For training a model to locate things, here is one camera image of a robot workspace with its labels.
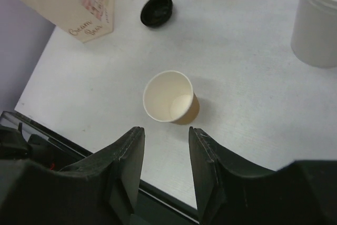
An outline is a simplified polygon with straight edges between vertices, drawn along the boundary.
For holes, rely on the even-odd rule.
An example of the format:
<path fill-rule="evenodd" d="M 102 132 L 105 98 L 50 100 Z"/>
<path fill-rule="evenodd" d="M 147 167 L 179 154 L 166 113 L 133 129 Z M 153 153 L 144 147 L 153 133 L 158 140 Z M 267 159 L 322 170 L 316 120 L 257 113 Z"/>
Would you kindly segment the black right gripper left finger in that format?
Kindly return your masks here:
<path fill-rule="evenodd" d="M 130 217 L 136 207 L 145 149 L 145 130 L 135 126 L 114 143 L 61 169 L 87 179 L 103 179 L 102 200 L 117 217 Z"/>

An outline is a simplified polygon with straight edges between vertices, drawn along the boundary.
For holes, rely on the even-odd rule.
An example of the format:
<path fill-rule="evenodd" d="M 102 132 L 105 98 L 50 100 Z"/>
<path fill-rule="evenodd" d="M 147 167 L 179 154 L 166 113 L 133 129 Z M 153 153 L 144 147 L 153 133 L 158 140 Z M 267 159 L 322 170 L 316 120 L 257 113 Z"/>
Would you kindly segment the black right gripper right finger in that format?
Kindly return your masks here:
<path fill-rule="evenodd" d="M 189 128 L 189 152 L 200 224 L 279 224 L 279 207 L 267 197 L 273 171 Z"/>

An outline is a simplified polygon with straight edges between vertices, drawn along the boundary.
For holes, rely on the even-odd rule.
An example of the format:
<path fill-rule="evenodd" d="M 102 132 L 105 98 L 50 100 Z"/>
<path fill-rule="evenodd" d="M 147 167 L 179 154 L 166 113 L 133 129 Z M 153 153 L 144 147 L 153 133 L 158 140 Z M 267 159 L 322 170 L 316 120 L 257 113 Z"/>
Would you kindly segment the brown paper coffee cup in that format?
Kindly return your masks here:
<path fill-rule="evenodd" d="M 190 124 L 200 111 L 190 79 L 173 70 L 161 72 L 148 82 L 143 107 L 153 120 L 178 125 Z"/>

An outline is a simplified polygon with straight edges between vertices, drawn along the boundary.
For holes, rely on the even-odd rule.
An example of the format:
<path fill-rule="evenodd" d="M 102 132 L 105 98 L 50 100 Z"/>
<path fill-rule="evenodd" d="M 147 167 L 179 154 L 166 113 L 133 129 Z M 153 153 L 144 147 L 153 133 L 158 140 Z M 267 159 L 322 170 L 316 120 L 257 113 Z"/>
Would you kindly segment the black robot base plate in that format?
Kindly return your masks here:
<path fill-rule="evenodd" d="M 1 115 L 1 224 L 197 224 L 195 209 L 140 179 L 130 217 L 102 200 L 103 179 L 61 169 L 93 153 L 14 113 Z"/>

